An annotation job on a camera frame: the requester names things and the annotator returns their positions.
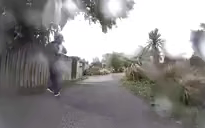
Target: shoe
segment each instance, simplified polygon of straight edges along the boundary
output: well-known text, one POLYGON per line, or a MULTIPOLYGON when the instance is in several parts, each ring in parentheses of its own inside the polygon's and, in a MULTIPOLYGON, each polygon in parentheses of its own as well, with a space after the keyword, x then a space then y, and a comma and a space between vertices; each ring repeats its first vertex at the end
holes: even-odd
POLYGON ((49 91, 50 93, 54 93, 54 91, 50 88, 47 88, 47 91, 49 91))
POLYGON ((54 96, 55 96, 55 97, 60 96, 60 92, 54 93, 54 96))

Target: overcast sky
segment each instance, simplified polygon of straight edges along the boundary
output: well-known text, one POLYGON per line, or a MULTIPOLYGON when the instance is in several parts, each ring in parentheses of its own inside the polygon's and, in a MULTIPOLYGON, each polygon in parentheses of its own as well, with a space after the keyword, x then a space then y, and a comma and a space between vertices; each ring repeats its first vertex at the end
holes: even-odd
POLYGON ((107 52, 133 54, 145 45, 148 32, 160 29, 173 55, 192 54, 190 29, 205 22, 205 0, 135 0, 135 9, 127 19, 118 21, 118 28, 103 34, 99 24, 89 25, 83 16, 69 21, 63 30, 68 55, 89 61, 107 52))

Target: man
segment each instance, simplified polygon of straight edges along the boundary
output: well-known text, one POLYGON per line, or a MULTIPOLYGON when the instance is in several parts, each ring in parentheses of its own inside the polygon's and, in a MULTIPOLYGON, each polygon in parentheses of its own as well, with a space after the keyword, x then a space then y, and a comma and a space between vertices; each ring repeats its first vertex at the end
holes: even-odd
POLYGON ((61 87, 59 86, 59 78, 61 76, 59 70, 56 69, 55 64, 59 60, 59 57, 62 54, 67 53, 66 49, 62 45, 63 41, 64 41, 63 36, 61 34, 58 34, 55 36, 55 40, 46 46, 48 61, 49 61, 50 81, 51 81, 47 90, 51 93, 54 93, 54 96, 56 97, 60 95, 61 87))

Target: grass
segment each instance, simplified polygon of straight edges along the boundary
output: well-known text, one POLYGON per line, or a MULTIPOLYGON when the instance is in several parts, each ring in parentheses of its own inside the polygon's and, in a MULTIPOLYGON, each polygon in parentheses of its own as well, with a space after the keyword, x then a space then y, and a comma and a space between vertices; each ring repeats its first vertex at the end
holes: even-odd
POLYGON ((129 81, 127 79, 122 79, 123 86, 129 89, 137 96, 142 96, 147 100, 152 100, 153 93, 152 87, 154 86, 154 82, 141 79, 140 81, 129 81))

